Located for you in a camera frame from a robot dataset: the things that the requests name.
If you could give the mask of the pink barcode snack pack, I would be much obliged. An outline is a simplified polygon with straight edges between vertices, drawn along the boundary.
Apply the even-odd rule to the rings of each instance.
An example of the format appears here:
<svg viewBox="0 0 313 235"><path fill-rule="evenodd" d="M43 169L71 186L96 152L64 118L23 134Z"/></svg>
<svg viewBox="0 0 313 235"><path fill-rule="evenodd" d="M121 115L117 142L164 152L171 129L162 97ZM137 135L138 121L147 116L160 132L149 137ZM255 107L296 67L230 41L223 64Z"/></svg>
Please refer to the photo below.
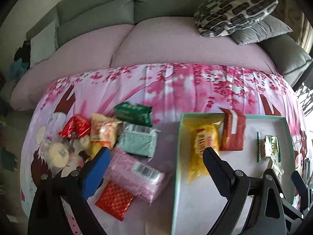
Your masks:
<svg viewBox="0 0 313 235"><path fill-rule="evenodd" d="M171 172L152 168L119 147L113 149L112 159L104 174L107 180L149 204L165 189L171 176Z"/></svg>

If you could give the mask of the red patterned packet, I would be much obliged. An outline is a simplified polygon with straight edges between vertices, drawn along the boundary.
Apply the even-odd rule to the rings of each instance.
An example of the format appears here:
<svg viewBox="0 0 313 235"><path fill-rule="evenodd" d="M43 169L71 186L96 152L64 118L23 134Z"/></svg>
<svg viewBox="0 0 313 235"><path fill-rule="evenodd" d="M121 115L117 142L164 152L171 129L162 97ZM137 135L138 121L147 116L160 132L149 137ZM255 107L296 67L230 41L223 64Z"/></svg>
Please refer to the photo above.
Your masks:
<svg viewBox="0 0 313 235"><path fill-rule="evenodd" d="M119 185L108 181L101 196L95 202L95 206L110 214L119 221L124 220L124 215L134 199L127 190Z"/></svg>

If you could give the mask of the orange yellow chip bag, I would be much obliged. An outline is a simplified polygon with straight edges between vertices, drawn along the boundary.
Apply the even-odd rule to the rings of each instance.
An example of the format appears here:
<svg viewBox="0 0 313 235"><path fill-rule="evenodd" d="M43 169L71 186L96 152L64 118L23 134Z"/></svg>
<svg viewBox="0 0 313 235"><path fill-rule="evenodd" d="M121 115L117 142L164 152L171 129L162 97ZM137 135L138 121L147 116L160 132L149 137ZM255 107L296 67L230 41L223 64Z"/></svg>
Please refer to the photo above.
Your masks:
<svg viewBox="0 0 313 235"><path fill-rule="evenodd" d="M102 114L91 115L90 160L97 155L102 147L107 147L109 150L114 148L118 137L118 125L121 123L121 120Z"/></svg>

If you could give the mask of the red brown wafer packet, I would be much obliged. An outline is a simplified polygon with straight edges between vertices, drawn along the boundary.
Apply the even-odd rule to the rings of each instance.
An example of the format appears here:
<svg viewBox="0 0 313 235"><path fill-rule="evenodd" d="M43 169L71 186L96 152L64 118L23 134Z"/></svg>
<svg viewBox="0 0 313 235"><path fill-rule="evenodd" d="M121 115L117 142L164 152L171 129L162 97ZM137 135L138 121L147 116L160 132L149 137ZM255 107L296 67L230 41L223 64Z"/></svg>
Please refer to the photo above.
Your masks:
<svg viewBox="0 0 313 235"><path fill-rule="evenodd" d="M220 109L224 112L220 151L242 151L246 128L245 115L237 109Z"/></svg>

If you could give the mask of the green round cookie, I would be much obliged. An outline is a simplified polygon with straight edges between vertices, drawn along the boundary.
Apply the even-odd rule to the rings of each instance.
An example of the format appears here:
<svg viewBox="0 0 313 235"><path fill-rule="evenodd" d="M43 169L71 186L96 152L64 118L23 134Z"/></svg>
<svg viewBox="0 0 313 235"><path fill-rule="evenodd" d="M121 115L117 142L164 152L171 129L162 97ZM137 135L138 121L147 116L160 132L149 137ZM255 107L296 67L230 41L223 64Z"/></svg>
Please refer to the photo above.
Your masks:
<svg viewBox="0 0 313 235"><path fill-rule="evenodd" d="M257 132L257 163L269 158L281 163L281 151L279 139L275 135L265 135L261 137L260 132Z"/></svg>

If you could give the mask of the light green barcode snack pack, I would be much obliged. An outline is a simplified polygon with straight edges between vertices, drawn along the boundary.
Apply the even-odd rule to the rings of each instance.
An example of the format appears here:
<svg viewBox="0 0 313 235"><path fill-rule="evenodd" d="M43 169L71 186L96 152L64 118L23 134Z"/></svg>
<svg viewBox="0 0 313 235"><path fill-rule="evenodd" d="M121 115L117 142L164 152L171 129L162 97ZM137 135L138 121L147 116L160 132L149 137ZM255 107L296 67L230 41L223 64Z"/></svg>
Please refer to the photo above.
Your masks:
<svg viewBox="0 0 313 235"><path fill-rule="evenodd" d="M153 127L123 122L118 146L129 154L153 158L157 147L158 132Z"/></svg>

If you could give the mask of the yellow bread snack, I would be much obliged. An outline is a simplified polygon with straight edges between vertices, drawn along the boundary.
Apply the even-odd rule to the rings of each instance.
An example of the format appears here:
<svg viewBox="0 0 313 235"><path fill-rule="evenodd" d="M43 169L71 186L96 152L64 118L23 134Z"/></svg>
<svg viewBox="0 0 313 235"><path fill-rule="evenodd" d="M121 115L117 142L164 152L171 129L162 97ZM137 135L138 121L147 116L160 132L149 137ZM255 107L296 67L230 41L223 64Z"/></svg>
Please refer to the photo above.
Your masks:
<svg viewBox="0 0 313 235"><path fill-rule="evenodd" d="M186 118L183 125L191 134L188 167L188 183L191 184L201 175L210 175L203 162L203 153L207 147L211 147L219 155L219 129L222 121L217 118Z"/></svg>

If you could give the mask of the small white round pastry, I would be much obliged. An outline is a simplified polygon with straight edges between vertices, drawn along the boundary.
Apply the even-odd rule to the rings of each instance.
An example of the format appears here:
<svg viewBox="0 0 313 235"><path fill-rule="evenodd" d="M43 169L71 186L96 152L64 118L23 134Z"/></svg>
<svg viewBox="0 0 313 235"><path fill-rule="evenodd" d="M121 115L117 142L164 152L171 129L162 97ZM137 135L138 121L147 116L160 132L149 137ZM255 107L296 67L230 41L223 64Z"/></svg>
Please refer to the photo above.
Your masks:
<svg viewBox="0 0 313 235"><path fill-rule="evenodd" d="M82 138L79 139L80 145L82 146L83 150L88 152L91 150L91 141L90 141L90 136L87 134L83 136Z"/></svg>

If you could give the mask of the clear wrapped white cake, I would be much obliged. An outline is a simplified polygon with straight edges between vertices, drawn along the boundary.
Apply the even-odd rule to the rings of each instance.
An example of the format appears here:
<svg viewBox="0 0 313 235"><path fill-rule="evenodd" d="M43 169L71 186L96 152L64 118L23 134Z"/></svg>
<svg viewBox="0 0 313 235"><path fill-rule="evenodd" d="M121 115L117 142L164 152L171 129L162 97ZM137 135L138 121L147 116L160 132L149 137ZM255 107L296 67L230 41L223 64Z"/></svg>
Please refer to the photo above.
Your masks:
<svg viewBox="0 0 313 235"><path fill-rule="evenodd" d="M67 139L44 138L40 144L40 156L47 163L49 168L62 169L69 162L70 157L70 143Z"/></svg>

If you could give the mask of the red triangular snack pack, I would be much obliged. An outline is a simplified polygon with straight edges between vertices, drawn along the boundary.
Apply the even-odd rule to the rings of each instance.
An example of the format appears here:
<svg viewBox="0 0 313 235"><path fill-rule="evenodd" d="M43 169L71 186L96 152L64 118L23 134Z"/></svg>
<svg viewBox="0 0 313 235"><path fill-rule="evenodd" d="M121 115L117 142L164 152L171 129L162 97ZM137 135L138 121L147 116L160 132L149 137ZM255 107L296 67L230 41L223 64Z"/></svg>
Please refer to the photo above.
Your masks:
<svg viewBox="0 0 313 235"><path fill-rule="evenodd" d="M69 139L83 138L90 134L91 121L79 114L72 116L58 133L60 137Z"/></svg>

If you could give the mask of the white tray with green rim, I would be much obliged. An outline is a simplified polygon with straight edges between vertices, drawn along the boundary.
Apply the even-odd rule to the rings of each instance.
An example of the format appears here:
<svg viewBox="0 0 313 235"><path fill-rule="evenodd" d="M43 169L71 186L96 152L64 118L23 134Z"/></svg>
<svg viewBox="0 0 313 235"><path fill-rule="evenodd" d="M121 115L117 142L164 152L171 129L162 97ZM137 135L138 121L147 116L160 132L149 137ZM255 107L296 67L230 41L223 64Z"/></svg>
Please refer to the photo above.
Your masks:
<svg viewBox="0 0 313 235"><path fill-rule="evenodd" d="M209 175L188 180L191 133L187 124L223 120L222 114L184 114L178 133L172 234L288 234L284 203L291 204L293 145L284 117L246 117L244 149L214 154L201 162ZM268 161L257 160L257 139L278 138L283 175L275 183Z"/></svg>

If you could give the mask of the dark green snack pack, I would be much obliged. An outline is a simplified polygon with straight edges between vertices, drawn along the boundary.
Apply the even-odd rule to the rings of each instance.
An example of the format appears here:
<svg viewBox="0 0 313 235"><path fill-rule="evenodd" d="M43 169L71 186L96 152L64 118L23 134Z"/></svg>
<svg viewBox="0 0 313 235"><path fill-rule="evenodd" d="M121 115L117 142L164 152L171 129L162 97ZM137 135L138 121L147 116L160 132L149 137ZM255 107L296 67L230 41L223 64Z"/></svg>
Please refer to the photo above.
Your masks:
<svg viewBox="0 0 313 235"><path fill-rule="evenodd" d="M153 107L140 105L138 103L122 102L114 108L115 116L131 124L153 127Z"/></svg>

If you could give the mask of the light grey cushion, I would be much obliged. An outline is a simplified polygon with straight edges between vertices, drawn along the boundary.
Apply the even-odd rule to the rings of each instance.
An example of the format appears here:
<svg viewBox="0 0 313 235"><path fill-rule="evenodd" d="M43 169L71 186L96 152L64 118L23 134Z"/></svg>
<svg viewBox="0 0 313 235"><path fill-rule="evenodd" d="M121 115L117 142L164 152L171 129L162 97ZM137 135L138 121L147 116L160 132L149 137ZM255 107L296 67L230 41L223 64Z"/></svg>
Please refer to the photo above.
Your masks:
<svg viewBox="0 0 313 235"><path fill-rule="evenodd" d="M43 28L30 41L30 68L47 60L56 51L56 21Z"/></svg>

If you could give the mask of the grey sofa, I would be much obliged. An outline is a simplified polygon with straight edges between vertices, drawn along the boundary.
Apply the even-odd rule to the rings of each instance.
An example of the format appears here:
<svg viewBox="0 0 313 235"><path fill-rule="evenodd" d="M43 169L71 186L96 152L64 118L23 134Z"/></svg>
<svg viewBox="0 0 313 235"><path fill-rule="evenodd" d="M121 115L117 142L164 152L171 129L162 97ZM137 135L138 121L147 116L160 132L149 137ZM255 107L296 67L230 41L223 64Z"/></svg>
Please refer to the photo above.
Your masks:
<svg viewBox="0 0 313 235"><path fill-rule="evenodd" d="M161 17L192 18L205 0L62 0L32 29L32 39L43 28L56 21L57 50L85 33L114 25L137 25ZM282 35L255 43L273 61L278 74L294 85L312 66L308 54L288 36Z"/></svg>

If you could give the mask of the black white patterned pillow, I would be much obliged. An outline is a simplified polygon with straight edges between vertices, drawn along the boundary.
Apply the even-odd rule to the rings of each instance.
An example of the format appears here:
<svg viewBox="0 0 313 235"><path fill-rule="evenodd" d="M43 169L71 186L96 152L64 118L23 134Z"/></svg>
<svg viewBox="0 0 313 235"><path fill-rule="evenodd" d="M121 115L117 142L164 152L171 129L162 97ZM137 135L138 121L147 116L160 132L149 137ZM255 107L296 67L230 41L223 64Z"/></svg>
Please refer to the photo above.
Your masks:
<svg viewBox="0 0 313 235"><path fill-rule="evenodd" d="M224 37L251 28L273 12L278 0L206 0L194 14L203 37Z"/></svg>

